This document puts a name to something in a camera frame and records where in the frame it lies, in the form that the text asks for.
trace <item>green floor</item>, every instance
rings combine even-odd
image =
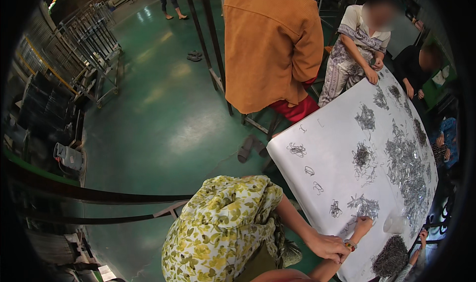
[[[188,14],[186,0],[178,1]],[[213,56],[201,2],[194,1]],[[220,0],[211,3],[223,52]],[[193,194],[205,179],[217,175],[261,173],[263,158],[253,152],[248,162],[240,164],[236,154],[250,133],[262,141],[265,135],[241,125],[236,110],[229,116],[223,95],[213,89],[205,60],[194,63],[186,59],[187,52],[201,49],[193,20],[166,20],[156,0],[136,0],[129,8],[119,7],[114,17],[118,24],[113,31],[124,50],[125,75],[119,95],[110,95],[103,108],[92,107],[86,113],[86,187],[183,195]],[[279,172],[269,176],[292,196]],[[169,204],[87,205],[85,213],[87,217],[125,217],[156,213],[166,206]],[[168,216],[86,229],[98,259],[118,277],[154,282],[164,280],[160,251],[171,223]],[[304,253],[303,261],[294,268],[308,272],[320,259],[292,232],[287,237]]]

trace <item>bracelet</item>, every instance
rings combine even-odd
[[[345,239],[344,244],[351,252],[354,252],[357,249],[357,244],[349,239]]]

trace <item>red pants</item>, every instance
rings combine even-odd
[[[311,84],[303,83],[304,89],[307,89],[310,86]],[[304,100],[295,107],[288,107],[288,102],[286,100],[278,100],[277,102],[270,104],[269,107],[283,115],[286,119],[291,121],[292,124],[301,121],[319,109],[318,104],[310,95],[304,98]]]

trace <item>hand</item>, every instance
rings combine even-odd
[[[437,138],[437,146],[441,148],[443,144],[445,143],[445,136],[443,134],[440,134]]]
[[[446,149],[445,151],[445,160],[448,161],[449,160],[449,156],[451,155],[451,152],[449,151],[449,149]]]
[[[410,257],[410,261],[408,263],[411,264],[411,265],[415,265],[415,263],[418,259],[418,254],[420,254],[420,249],[415,250],[412,257]]]
[[[422,229],[419,234],[422,247],[426,246],[426,238],[428,237],[428,232],[426,229]]]
[[[354,228],[354,234],[352,235],[351,239],[356,244],[360,241],[360,239],[367,234],[367,232],[372,228],[372,218],[369,216],[360,216],[357,217],[357,224]]]
[[[407,88],[408,98],[413,99],[414,90],[413,90],[412,85],[410,85],[410,83],[408,83],[408,84],[405,84],[405,87]]]
[[[384,62],[382,61],[382,59],[380,59],[380,58],[375,59],[375,64],[372,65],[372,68],[373,68],[375,71],[379,71],[379,70],[381,70],[383,67],[384,67]]]
[[[319,234],[315,229],[312,229],[304,243],[319,257],[332,259],[337,264],[341,264],[350,253],[341,238]]]
[[[372,84],[376,84],[378,82],[378,75],[370,66],[364,69],[365,76],[367,77],[368,81]]]

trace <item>white table cover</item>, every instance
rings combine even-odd
[[[395,122],[408,138],[415,138],[413,120],[405,111],[404,101],[409,102],[413,118],[418,116],[413,104],[405,91],[397,83],[391,72],[384,67],[379,74],[378,85],[381,87],[389,106],[389,110],[374,104],[377,87],[365,78],[353,88],[340,95],[327,106],[294,124],[273,138],[267,146],[268,152],[286,179],[290,189],[300,203],[311,225],[321,234],[337,235],[348,238],[352,235],[356,209],[348,208],[351,196],[362,194],[367,199],[378,201],[378,218],[373,228],[360,241],[358,249],[349,255],[337,272],[344,282],[368,281],[375,277],[372,273],[372,258],[377,256],[391,234],[383,231],[383,225],[392,210],[401,211],[404,202],[397,185],[390,183],[387,176],[389,155],[384,152],[386,142],[393,140],[392,126]],[[388,87],[396,85],[401,93],[400,102],[390,94]],[[361,113],[362,104],[372,109],[375,114],[375,130],[362,130],[355,120]],[[352,151],[357,150],[357,143],[364,142],[374,152],[375,178],[356,178]],[[424,175],[428,192],[427,207],[418,219],[419,227],[425,222],[426,214],[431,207],[435,194],[438,176],[435,159],[428,138],[427,145],[421,147],[418,142],[422,162],[430,166],[431,176]],[[303,146],[305,154],[290,152],[291,146]],[[339,217],[332,217],[330,206],[338,201],[342,210]],[[410,227],[406,226],[402,237],[409,249],[415,239],[410,237]]]

